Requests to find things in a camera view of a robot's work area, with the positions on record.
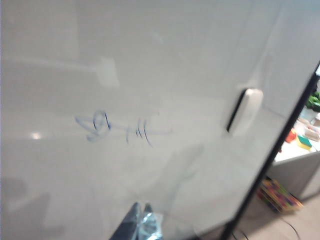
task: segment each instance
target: gray floor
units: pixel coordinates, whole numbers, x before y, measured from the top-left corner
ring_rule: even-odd
[[[320,239],[320,195],[313,196],[303,202],[304,207],[291,214],[272,212],[263,202],[255,197],[238,229],[242,230],[249,240],[297,240],[295,231],[284,221],[297,230],[301,240]],[[238,240],[246,238],[239,231],[234,232]]]

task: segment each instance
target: white surface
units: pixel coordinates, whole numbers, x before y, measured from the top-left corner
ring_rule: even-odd
[[[303,156],[310,153],[315,153],[320,150],[320,142],[313,141],[309,139],[312,147],[310,150],[299,147],[296,143],[296,140],[293,140],[291,143],[287,143],[286,141],[282,144],[282,152],[278,152],[274,158],[274,165],[278,164],[282,161],[293,159],[295,157]]]
[[[105,240],[135,201],[167,239],[230,220],[320,56],[316,1],[1,5],[6,240]],[[266,101],[231,137],[245,88]]]
[[[318,166],[312,178],[306,185],[306,188],[303,190],[301,197],[305,199],[319,192],[320,192],[320,166]]]
[[[259,89],[245,90],[229,129],[233,136],[245,134],[255,120],[263,100],[264,94]]]

